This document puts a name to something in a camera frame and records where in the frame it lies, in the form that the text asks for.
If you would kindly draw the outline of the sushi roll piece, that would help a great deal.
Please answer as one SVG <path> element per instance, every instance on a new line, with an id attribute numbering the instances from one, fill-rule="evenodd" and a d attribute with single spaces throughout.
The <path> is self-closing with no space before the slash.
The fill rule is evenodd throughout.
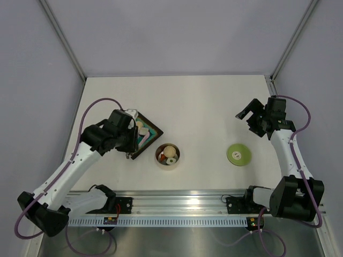
<path id="1" fill-rule="evenodd" d="M 177 162 L 177 159 L 175 159 L 175 158 L 167 158 L 166 159 L 167 165 L 174 165 L 176 162 Z"/>

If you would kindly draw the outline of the steel round bowl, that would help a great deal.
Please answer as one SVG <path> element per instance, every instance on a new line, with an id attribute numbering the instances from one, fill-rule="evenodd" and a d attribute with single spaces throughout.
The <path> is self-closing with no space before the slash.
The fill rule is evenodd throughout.
<path id="1" fill-rule="evenodd" d="M 157 166 L 163 170 L 173 170 L 180 162 L 181 152 L 179 148 L 172 143 L 160 145 L 154 155 Z"/>

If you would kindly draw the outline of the green round lid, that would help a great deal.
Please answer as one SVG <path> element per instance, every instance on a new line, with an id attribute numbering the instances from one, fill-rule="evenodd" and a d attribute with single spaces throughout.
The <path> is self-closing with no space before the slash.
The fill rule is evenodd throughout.
<path id="1" fill-rule="evenodd" d="M 241 143 L 229 146 L 226 155 L 230 163 L 239 167 L 248 165 L 252 160 L 251 150 Z"/>

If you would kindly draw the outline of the pink metal tongs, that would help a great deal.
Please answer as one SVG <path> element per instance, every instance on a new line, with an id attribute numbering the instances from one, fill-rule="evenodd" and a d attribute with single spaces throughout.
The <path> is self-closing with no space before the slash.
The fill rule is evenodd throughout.
<path id="1" fill-rule="evenodd" d="M 150 133 L 147 132 L 147 133 L 143 136 L 143 138 L 141 139 L 141 141 L 139 142 L 138 147 L 139 147 L 139 148 L 142 147 L 142 145 L 145 143 L 145 141 L 146 141 L 149 137 L 150 137 Z"/>

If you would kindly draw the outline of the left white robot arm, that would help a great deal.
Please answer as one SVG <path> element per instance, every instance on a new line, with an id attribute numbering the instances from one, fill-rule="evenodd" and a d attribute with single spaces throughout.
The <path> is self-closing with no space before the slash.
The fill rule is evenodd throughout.
<path id="1" fill-rule="evenodd" d="M 105 185 L 67 200 L 66 196 L 84 173 L 104 154 L 115 149 L 131 154 L 138 149 L 136 109 L 112 111 L 104 119 L 79 131 L 70 158 L 34 192 L 23 191 L 18 203 L 26 216 L 49 237 L 59 234 L 70 219 L 94 210 L 116 211 L 116 193 Z"/>

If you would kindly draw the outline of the white rice triangle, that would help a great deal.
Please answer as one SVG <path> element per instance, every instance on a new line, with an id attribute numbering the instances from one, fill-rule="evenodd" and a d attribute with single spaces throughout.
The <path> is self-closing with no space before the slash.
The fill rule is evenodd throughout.
<path id="1" fill-rule="evenodd" d="M 145 136 L 145 135 L 147 135 L 149 132 L 150 132 L 150 131 L 149 131 L 149 129 L 148 129 L 147 127 L 141 127 L 141 128 L 139 129 L 139 135 L 140 135 L 140 136 Z"/>

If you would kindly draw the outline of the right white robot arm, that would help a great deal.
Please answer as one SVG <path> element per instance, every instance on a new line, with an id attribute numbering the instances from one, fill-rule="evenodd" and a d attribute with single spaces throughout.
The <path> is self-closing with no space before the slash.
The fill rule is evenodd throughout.
<path id="1" fill-rule="evenodd" d="M 324 194 L 324 183 L 315 180 L 308 170 L 297 144 L 297 134 L 307 127 L 296 128 L 286 118 L 288 97 L 274 95 L 266 104 L 253 99 L 236 118 L 243 119 L 248 113 L 249 130 L 259 137 L 267 136 L 276 152 L 281 181 L 275 189 L 252 187 L 252 194 L 243 199 L 244 208 L 256 212 L 261 206 L 269 209 L 273 217 L 296 220 L 311 228 L 323 223 L 319 204 Z"/>

